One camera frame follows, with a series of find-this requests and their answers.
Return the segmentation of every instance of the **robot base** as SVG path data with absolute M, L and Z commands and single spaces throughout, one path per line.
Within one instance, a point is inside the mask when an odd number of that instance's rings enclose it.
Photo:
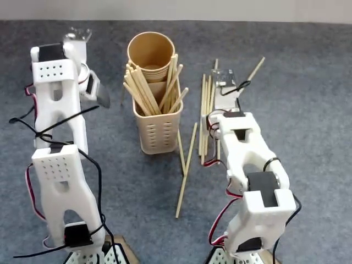
M 115 259 L 113 248 L 110 247 L 109 251 L 105 255 L 103 264 L 130 264 L 120 243 L 115 244 L 115 249 L 118 259 Z M 78 252 L 70 253 L 64 264 L 81 264 L 78 262 L 79 256 L 80 253 Z
M 248 254 L 246 258 L 229 258 L 222 247 L 213 247 L 205 264 L 272 264 L 272 255 L 265 250 L 260 254 Z
M 115 248 L 116 248 L 116 253 L 118 255 L 118 261 L 116 261 L 114 257 L 114 252 L 112 247 L 107 248 L 104 250 L 105 246 L 103 247 L 103 252 L 105 252 L 105 258 L 104 258 L 104 263 L 101 264 L 139 264 L 139 260 L 134 254 L 133 250 L 130 248 L 130 246 L 126 243 L 125 239 L 121 235 L 115 235 L 114 236 L 114 241 L 115 241 Z M 109 236 L 105 237 L 105 242 L 107 244 L 111 243 L 111 239 Z M 63 264 L 81 264 L 77 262 L 77 259 L 79 257 L 79 253 L 71 253 L 67 259 L 64 261 Z

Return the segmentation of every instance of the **white wall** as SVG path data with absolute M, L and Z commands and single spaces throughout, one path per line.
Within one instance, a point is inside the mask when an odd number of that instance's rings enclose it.
M 352 23 L 352 0 L 0 0 L 0 19 Z

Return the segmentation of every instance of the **gray carpet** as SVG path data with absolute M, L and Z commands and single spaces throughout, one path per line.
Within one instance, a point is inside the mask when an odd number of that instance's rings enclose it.
M 228 200 L 223 167 L 202 168 L 194 155 L 181 218 L 175 220 L 178 153 L 143 154 L 130 97 L 119 105 L 128 41 L 149 30 L 167 34 L 185 65 L 180 78 L 182 87 L 190 87 L 181 119 L 185 153 L 199 120 L 201 75 L 213 60 L 219 58 L 221 68 L 233 68 L 241 79 L 267 57 L 241 104 L 254 114 L 303 203 L 280 241 L 278 258 L 287 264 L 350 263 L 352 26 L 199 21 L 0 22 L 0 263 L 62 263 L 66 256 L 62 251 L 12 259 L 42 250 L 47 232 L 32 212 L 24 181 L 33 134 L 7 121 L 32 104 L 23 93 L 31 82 L 30 47 L 60 40 L 71 25 L 93 29 L 88 63 L 111 92 L 111 109 L 85 115 L 90 155 L 103 168 L 103 211 L 141 263 L 203 263 L 211 249 L 207 233 Z M 84 168 L 96 194 L 96 170 L 88 162 Z M 229 210 L 219 230 L 236 210 Z

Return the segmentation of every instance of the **slotted holder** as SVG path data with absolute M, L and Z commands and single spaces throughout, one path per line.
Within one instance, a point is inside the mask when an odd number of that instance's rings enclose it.
M 180 96 L 180 83 L 176 81 L 178 96 Z M 149 84 L 149 87 L 159 104 L 166 90 L 166 82 Z M 183 101 L 177 110 L 170 114 L 144 116 L 138 104 L 133 100 L 133 112 L 136 116 L 139 129 L 141 148 L 144 153 L 154 155 L 172 152 L 177 147 L 177 131 L 179 129 Z

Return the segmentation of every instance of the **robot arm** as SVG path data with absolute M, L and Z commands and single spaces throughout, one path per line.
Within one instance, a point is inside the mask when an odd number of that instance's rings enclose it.
M 43 212 L 55 246 L 65 244 L 70 252 L 83 251 L 82 256 L 91 256 L 92 263 L 104 263 L 105 230 L 99 229 L 102 225 L 100 213 L 85 180 L 77 146 L 38 149 L 32 162 L 40 183 Z M 76 212 L 82 221 L 65 223 L 67 210 Z
M 86 61 L 85 40 L 65 40 L 63 43 L 31 49 L 33 83 L 36 88 L 38 116 L 36 130 L 55 124 L 59 117 L 68 118 L 81 111 L 80 99 L 97 101 L 109 107 L 109 95 Z M 68 122 L 73 141 L 88 152 L 85 120 L 78 116 Z M 48 143 L 36 140 L 36 147 Z
M 287 173 L 251 113 L 226 112 L 209 119 L 212 124 L 219 122 L 216 136 L 227 159 L 229 190 L 243 195 L 241 208 L 224 234 L 224 247 L 232 257 L 269 249 L 296 209 Z M 260 172 L 246 174 L 246 164 Z

